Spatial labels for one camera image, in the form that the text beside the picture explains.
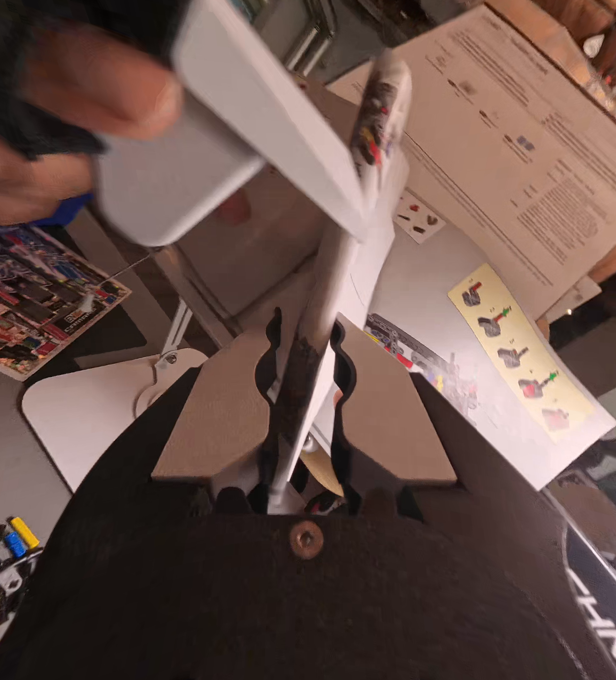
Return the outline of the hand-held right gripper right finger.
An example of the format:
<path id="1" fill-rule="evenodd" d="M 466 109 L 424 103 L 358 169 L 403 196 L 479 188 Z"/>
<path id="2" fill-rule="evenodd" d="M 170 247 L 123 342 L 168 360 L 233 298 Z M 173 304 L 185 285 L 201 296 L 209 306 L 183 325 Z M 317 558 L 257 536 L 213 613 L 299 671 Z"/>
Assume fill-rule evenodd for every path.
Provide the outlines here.
<path id="1" fill-rule="evenodd" d="M 332 466 L 344 490 L 449 488 L 457 474 L 411 379 L 390 353 L 338 314 Z"/>

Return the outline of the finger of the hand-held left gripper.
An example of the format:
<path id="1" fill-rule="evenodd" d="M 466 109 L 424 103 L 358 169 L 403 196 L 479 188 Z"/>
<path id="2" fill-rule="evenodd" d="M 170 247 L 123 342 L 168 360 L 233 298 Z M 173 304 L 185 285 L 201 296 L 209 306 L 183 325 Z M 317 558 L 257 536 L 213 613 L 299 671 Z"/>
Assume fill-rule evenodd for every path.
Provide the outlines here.
<path id="1" fill-rule="evenodd" d="M 180 82 L 352 237 L 365 237 L 351 154 L 227 1 L 191 1 L 171 51 Z"/>

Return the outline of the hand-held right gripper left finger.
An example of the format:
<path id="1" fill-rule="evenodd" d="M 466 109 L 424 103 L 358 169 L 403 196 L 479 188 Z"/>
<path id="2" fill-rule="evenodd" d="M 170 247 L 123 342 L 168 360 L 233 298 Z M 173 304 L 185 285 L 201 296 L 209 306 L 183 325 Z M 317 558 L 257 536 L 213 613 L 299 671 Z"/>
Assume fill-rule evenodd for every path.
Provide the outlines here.
<path id="1" fill-rule="evenodd" d="M 237 336 L 200 368 L 151 479 L 201 483 L 216 497 L 269 488 L 278 441 L 270 390 L 277 381 L 282 313 Z"/>

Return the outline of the lego instruction booklet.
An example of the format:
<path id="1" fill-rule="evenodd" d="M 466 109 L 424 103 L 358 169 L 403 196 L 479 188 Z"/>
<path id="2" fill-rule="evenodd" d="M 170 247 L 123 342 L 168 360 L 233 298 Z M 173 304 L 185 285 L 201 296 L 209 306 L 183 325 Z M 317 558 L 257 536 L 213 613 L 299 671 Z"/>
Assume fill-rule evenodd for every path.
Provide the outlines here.
<path id="1" fill-rule="evenodd" d="M 506 284 L 454 226 L 413 236 L 399 208 L 417 202 L 402 186 L 407 159 L 397 137 L 384 169 L 382 208 L 358 245 L 337 311 L 459 417 L 470 437 L 497 452 L 517 481 L 541 491 L 616 421 L 571 376 Z M 332 442 L 335 355 L 327 348 L 313 427 Z"/>

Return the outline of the lego race car box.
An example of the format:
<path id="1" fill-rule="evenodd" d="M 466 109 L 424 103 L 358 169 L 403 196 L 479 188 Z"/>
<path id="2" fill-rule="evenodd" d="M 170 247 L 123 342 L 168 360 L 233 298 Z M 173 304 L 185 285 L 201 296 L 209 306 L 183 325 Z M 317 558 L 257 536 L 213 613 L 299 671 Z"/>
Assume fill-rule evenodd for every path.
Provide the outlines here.
<path id="1" fill-rule="evenodd" d="M 544 493 L 568 521 L 573 596 L 616 678 L 616 438 L 594 443 Z"/>

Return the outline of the person's left hand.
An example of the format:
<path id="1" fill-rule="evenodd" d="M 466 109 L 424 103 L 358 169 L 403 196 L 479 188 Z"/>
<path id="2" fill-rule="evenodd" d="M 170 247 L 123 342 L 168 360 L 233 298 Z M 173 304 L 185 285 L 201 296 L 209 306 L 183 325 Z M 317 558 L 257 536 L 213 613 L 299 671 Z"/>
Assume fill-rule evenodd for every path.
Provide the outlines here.
<path id="1" fill-rule="evenodd" d="M 23 97 L 66 123 L 91 132 L 148 140 L 181 113 L 174 74 L 144 52 L 86 24 L 37 29 L 26 56 Z M 63 200 L 92 191 L 84 154 L 29 161 L 0 139 L 0 225 L 52 216 Z"/>

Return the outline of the white book stand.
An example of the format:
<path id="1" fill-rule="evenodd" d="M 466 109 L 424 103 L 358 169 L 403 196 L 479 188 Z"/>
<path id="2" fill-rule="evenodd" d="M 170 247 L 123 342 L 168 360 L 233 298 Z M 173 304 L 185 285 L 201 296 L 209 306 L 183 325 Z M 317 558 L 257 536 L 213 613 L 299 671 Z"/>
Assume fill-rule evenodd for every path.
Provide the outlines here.
<path id="1" fill-rule="evenodd" d="M 131 423 L 190 369 L 276 307 L 298 318 L 320 209 L 209 109 L 186 94 L 176 124 L 149 141 L 111 138 L 98 201 L 125 240 L 150 251 L 178 293 L 151 355 L 40 380 L 23 415 L 72 490 Z"/>

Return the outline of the colourful sticker sheet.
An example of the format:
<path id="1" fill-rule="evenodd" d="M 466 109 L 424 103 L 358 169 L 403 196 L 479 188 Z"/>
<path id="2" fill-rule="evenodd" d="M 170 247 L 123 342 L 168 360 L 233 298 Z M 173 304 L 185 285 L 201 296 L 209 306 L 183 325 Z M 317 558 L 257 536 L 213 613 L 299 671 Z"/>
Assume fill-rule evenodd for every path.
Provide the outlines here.
<path id="1" fill-rule="evenodd" d="M 0 227 L 0 374 L 30 378 L 131 294 L 40 228 Z"/>

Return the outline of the white printed instruction sign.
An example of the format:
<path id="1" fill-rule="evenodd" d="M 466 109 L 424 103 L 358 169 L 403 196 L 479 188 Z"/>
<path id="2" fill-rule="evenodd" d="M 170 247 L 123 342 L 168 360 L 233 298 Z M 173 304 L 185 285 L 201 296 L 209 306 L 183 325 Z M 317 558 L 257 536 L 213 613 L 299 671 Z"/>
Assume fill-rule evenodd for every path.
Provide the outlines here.
<path id="1" fill-rule="evenodd" d="M 534 318 L 616 247 L 616 119 L 567 30 L 478 4 L 394 47 L 411 72 L 408 188 L 485 253 Z"/>

